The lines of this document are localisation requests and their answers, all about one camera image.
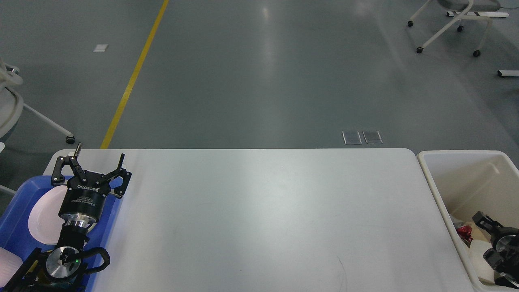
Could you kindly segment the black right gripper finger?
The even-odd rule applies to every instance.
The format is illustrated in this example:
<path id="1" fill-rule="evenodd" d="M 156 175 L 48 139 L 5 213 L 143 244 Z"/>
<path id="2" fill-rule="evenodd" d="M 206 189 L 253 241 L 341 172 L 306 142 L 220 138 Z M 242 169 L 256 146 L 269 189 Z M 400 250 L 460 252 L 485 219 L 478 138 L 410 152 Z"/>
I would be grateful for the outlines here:
<path id="1" fill-rule="evenodd" d="M 481 211 L 477 211 L 476 214 L 472 216 L 472 220 L 477 227 L 486 231 L 491 236 L 504 234 L 502 231 L 504 226 L 500 222 L 493 220 L 490 218 L 490 216 L 484 214 Z"/>
<path id="2" fill-rule="evenodd" d="M 519 254 L 517 249 L 498 252 L 491 248 L 484 253 L 483 257 L 498 274 L 494 279 L 496 285 L 518 288 Z"/>

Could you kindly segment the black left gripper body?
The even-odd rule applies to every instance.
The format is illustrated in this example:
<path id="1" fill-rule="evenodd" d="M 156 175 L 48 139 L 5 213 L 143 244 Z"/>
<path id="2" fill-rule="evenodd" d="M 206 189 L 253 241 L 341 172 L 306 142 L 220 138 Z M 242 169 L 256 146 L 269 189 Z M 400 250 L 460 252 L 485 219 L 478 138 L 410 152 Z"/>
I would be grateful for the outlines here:
<path id="1" fill-rule="evenodd" d="M 78 176 L 67 182 L 67 191 L 58 216 L 65 221 L 88 218 L 88 224 L 99 222 L 106 196 L 111 190 L 109 182 L 102 183 L 104 174 L 86 172 L 86 181 Z"/>

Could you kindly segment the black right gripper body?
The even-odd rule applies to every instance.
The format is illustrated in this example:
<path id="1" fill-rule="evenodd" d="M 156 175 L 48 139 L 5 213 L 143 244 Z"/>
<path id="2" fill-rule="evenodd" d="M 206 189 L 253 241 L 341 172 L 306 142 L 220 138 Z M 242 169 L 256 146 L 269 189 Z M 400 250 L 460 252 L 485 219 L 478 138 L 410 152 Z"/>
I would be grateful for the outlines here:
<path id="1" fill-rule="evenodd" d="M 504 227 L 502 235 L 491 236 L 491 244 L 494 250 L 501 252 L 517 249 L 519 254 L 519 232 L 517 228 Z"/>

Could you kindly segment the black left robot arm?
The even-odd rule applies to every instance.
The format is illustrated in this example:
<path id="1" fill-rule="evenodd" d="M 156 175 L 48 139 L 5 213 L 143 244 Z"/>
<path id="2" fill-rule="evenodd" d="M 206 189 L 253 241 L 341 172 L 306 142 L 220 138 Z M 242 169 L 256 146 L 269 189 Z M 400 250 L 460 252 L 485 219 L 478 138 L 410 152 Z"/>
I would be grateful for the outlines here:
<path id="1" fill-rule="evenodd" d="M 132 174 L 124 168 L 124 154 L 107 174 L 84 170 L 78 162 L 81 147 L 78 144 L 72 155 L 58 157 L 50 178 L 53 188 L 65 187 L 57 212 L 63 221 L 57 242 L 48 251 L 34 248 L 2 287 L 5 292 L 84 291 L 84 279 L 110 265 L 105 248 L 87 248 L 88 231 L 101 226 L 110 195 L 123 198 Z"/>

